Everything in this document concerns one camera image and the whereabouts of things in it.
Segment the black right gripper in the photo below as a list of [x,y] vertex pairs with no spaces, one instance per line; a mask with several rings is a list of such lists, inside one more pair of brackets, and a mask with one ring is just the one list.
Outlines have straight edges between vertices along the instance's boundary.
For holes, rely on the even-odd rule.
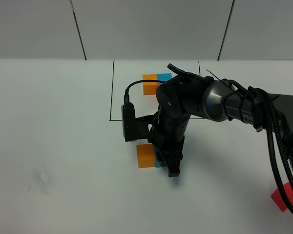
[[180,162],[183,159],[184,134],[190,114],[181,114],[173,118],[164,109],[159,109],[153,118],[148,143],[154,144],[166,164],[169,177],[178,177]]

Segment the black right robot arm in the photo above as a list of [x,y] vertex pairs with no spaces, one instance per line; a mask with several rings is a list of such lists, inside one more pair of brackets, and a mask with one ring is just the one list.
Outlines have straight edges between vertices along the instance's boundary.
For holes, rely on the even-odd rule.
[[186,73],[161,84],[156,98],[159,110],[152,127],[154,144],[169,176],[180,173],[184,134],[191,116],[215,122],[236,119],[257,130],[274,132],[280,155],[293,170],[293,96]]

